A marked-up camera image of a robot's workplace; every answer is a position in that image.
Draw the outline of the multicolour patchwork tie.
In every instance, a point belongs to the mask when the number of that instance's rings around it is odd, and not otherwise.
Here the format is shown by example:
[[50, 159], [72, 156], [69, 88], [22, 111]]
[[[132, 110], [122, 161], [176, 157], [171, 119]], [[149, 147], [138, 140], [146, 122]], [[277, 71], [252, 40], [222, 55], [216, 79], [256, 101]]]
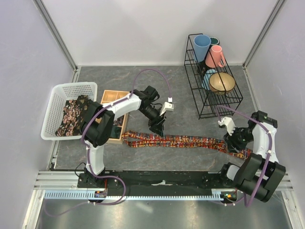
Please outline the multicolour patchwork tie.
[[172, 148], [208, 148], [246, 160], [252, 150], [249, 148], [239, 152], [230, 152], [224, 140], [204, 136], [165, 135], [140, 133], [129, 130], [121, 135], [129, 147], [172, 147]]

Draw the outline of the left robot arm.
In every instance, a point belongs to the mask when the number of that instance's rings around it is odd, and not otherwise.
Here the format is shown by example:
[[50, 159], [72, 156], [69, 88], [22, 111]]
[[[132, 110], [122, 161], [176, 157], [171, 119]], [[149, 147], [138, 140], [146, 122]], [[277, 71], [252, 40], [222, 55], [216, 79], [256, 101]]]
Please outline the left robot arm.
[[101, 187], [105, 177], [103, 162], [104, 145], [112, 133], [114, 121], [131, 111], [140, 111], [148, 118], [150, 131], [163, 136], [165, 121], [164, 108], [156, 109], [152, 103], [159, 99], [155, 88], [148, 86], [145, 90], [133, 90], [131, 93], [106, 104], [89, 101], [81, 124], [81, 141], [87, 149], [86, 169], [90, 172], [88, 182], [93, 187]]

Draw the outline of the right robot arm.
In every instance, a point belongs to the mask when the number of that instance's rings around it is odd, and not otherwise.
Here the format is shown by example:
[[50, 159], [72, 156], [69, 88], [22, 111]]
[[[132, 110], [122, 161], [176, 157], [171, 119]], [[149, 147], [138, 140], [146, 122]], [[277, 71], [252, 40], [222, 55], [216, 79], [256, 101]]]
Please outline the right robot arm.
[[257, 111], [248, 117], [247, 127], [236, 127], [230, 117], [219, 118], [218, 125], [225, 127], [224, 141], [230, 153], [240, 153], [252, 142], [253, 151], [239, 167], [233, 163], [223, 165], [218, 182], [222, 187], [231, 185], [243, 192], [244, 204], [250, 206], [254, 199], [267, 202], [283, 179], [286, 168], [279, 164], [275, 153], [277, 120], [267, 113]]

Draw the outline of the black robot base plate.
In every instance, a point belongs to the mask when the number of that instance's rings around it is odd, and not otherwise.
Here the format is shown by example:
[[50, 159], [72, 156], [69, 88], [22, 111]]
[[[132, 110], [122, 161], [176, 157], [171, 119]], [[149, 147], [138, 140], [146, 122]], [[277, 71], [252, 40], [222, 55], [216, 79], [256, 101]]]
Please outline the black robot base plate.
[[233, 181], [224, 177], [221, 172], [207, 171], [132, 171], [106, 170], [104, 176], [112, 178], [97, 179], [89, 172], [79, 175], [78, 188], [105, 188], [114, 189], [123, 194], [122, 179], [126, 185], [126, 192], [138, 190], [142, 187], [186, 187], [199, 189], [235, 189]]

